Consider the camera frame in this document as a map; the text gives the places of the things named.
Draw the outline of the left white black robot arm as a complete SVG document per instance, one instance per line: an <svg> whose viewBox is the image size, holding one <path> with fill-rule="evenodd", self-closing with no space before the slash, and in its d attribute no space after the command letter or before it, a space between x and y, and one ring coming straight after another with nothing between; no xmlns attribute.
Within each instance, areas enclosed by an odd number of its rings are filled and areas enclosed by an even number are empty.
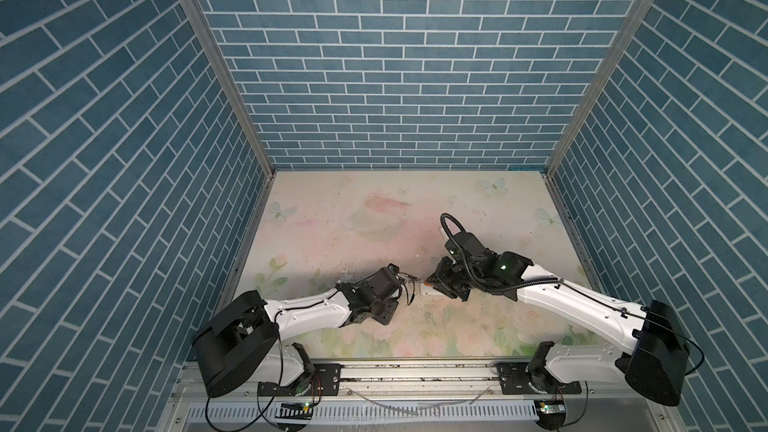
<svg viewBox="0 0 768 432"><path fill-rule="evenodd" d="M303 298L266 300L246 291L201 326L191 340L206 394L225 396L253 379L276 395L300 395L316 375L295 338L372 320L388 325L407 279L390 264L354 282Z"/></svg>

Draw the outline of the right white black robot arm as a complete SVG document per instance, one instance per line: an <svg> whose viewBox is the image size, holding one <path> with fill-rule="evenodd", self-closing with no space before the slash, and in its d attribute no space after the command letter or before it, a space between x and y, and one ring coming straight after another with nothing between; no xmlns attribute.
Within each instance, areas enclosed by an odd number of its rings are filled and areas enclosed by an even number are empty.
<svg viewBox="0 0 768 432"><path fill-rule="evenodd" d="M517 253L496 253L469 232L449 237L445 248L447 256L426 280L443 295L462 301L472 290L503 296L559 315L605 340L603 346L540 343L526 367L535 390L624 382L657 404L680 404L690 349L671 306L609 297Z"/></svg>

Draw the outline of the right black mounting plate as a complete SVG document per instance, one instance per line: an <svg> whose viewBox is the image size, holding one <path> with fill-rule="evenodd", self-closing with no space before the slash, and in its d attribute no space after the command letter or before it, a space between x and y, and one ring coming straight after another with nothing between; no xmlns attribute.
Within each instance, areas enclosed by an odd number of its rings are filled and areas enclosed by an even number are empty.
<svg viewBox="0 0 768 432"><path fill-rule="evenodd" d="M579 395L579 382L562 383L542 365L529 362L497 362L494 364L501 391L504 395Z"/></svg>

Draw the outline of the white remote control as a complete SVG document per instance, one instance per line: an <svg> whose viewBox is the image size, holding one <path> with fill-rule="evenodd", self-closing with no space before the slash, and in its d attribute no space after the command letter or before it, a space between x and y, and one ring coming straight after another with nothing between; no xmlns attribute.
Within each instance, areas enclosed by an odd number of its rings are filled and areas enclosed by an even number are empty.
<svg viewBox="0 0 768 432"><path fill-rule="evenodd" d="M418 293L423 296L444 297L444 294L442 292L440 292L439 290L435 289L434 287L426 283L418 284Z"/></svg>

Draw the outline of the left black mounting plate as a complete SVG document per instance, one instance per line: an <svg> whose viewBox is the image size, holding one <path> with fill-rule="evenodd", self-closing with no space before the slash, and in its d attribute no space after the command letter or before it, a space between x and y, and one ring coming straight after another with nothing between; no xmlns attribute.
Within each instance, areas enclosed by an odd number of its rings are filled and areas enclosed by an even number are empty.
<svg viewBox="0 0 768 432"><path fill-rule="evenodd" d="M305 371L289 385L272 382L259 383L258 394L262 397L310 397L337 396L341 380L340 363L319 363L313 372Z"/></svg>

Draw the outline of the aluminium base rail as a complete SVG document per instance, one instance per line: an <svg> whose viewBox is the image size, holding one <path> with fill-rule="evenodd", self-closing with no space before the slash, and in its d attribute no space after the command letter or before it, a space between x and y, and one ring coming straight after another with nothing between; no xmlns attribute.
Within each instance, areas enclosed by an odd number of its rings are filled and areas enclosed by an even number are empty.
<svg viewBox="0 0 768 432"><path fill-rule="evenodd" d="M579 395L504 395L494 364L513 359L320 360L340 363L337 396L262 397L259 382L251 379L228 395L209 399L198 367L187 364L159 422L161 431L681 431L680 414L673 408L641 398L628 386L589 382ZM273 403L307 412L331 401L365 401L375 405L407 401L461 404L476 401L526 400L534 403L539 420L493 422L433 422L379 425L296 425L259 420ZM259 414L251 422L231 428L185 422L192 405L253 402Z"/></svg>

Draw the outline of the black mounting plate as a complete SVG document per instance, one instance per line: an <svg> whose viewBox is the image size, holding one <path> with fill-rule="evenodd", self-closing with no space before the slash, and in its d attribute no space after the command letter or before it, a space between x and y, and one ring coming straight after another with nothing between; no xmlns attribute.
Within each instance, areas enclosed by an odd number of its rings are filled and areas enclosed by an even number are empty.
<svg viewBox="0 0 768 432"><path fill-rule="evenodd" d="M494 364L501 391L504 395L579 395L579 382L562 383L542 365L529 362L497 362Z"/></svg>
<svg viewBox="0 0 768 432"><path fill-rule="evenodd" d="M310 397L337 396L341 380L340 363L319 363L313 372L305 371L289 385L272 382L259 383L258 394L262 397Z"/></svg>

